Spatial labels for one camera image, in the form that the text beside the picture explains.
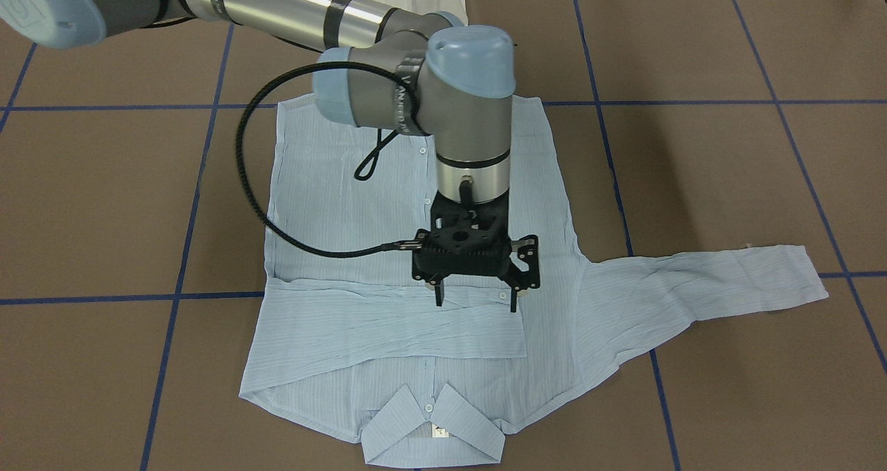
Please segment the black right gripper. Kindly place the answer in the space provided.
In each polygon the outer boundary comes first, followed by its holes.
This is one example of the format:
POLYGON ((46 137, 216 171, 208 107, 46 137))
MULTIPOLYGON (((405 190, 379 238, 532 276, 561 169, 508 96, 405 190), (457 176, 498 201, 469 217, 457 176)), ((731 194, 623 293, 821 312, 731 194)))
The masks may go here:
POLYGON ((512 240, 508 233, 510 199, 463 206, 438 193, 430 209, 430 230, 418 230, 412 250, 412 278, 434 285, 435 306, 444 304, 447 276, 494 276, 510 288, 509 311, 516 313, 519 292, 541 287, 538 236, 512 240))

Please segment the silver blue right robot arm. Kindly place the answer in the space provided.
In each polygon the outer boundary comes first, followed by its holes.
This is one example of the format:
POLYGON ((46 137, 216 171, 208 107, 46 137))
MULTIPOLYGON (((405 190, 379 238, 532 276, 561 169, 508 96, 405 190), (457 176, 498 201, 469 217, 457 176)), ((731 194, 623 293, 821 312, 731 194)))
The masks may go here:
POLYGON ((511 311, 521 292, 541 285, 538 238, 512 240, 508 234, 516 78, 512 39, 498 27, 467 26, 446 11, 420 15, 374 0, 2 0, 2 20, 54 49, 193 19, 252 27, 320 54, 317 63, 263 86, 236 131, 242 190, 280 240, 326 258, 409 251, 412 278, 434 290, 437 306, 447 276, 500 279, 511 290, 511 311), (315 105, 327 120, 387 130, 361 168, 374 169, 397 136, 434 137, 437 193, 428 230, 412 240, 329 252, 285 233, 260 207, 243 158, 246 127, 272 90, 304 75, 313 77, 315 105))

